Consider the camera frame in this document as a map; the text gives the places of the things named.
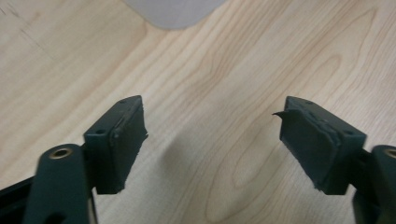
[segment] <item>wooden table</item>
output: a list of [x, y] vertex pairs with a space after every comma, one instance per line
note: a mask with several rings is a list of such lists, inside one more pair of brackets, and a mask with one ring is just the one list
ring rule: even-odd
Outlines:
[[354, 223], [278, 140], [288, 95], [396, 145], [394, 0], [228, 0], [180, 31], [121, 0], [0, 9], [0, 189], [137, 94], [149, 138], [101, 223]]

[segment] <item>metal ring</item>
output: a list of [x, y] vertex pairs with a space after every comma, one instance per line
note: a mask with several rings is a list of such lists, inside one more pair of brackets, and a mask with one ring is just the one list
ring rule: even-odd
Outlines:
[[392, 157], [393, 159], [396, 159], [396, 149], [394, 148], [385, 149], [385, 154]]
[[62, 147], [62, 148], [56, 149], [51, 154], [49, 154], [49, 158], [52, 160], [59, 160], [64, 157], [68, 157], [72, 153], [73, 153], [73, 150], [71, 148]]

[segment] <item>light wood surface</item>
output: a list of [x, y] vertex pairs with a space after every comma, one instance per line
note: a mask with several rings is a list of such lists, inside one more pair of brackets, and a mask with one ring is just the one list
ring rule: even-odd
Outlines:
[[287, 95], [396, 145], [394, 0], [228, 0], [181, 31], [121, 0], [0, 9], [0, 189], [137, 94], [149, 138], [101, 223], [354, 223], [278, 140]]

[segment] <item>white object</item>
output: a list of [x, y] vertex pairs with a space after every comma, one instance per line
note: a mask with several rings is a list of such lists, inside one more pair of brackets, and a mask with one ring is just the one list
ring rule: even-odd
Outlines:
[[147, 21], [163, 29], [194, 25], [225, 0], [124, 0]]

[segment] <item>black mechanical part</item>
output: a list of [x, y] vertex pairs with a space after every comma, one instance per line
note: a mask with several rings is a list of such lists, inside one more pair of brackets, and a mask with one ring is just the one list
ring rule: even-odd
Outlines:
[[118, 101], [84, 133], [98, 194], [115, 194], [125, 188], [132, 164], [147, 137], [141, 96]]
[[83, 146], [48, 150], [34, 177], [0, 190], [0, 223], [96, 223], [92, 188], [124, 189], [147, 137], [141, 96], [117, 102], [84, 133]]
[[62, 145], [40, 158], [23, 223], [96, 223], [82, 149]]
[[349, 160], [361, 152], [366, 134], [310, 101], [287, 97], [280, 140], [317, 189], [343, 195], [352, 176]]
[[362, 147], [366, 135], [310, 101], [287, 97], [280, 140], [315, 187], [329, 195], [356, 188], [358, 224], [396, 223], [396, 147]]

